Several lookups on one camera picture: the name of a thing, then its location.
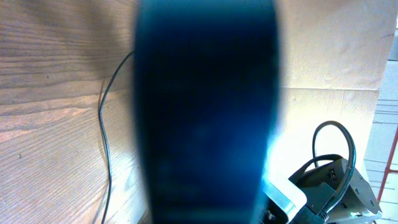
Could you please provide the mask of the blue Galaxy smartphone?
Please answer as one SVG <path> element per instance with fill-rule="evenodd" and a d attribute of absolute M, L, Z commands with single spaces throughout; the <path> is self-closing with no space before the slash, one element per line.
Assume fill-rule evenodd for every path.
<path fill-rule="evenodd" d="M 268 0 L 139 5 L 134 121 L 154 223 L 257 223 L 277 119 Z"/>

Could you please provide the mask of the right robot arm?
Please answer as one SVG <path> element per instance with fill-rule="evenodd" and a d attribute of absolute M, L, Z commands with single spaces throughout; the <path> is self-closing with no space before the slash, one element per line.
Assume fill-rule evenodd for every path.
<path fill-rule="evenodd" d="M 372 223 L 382 217 L 370 184 L 339 155 L 315 157 L 289 180 L 307 198 L 292 223 Z"/>

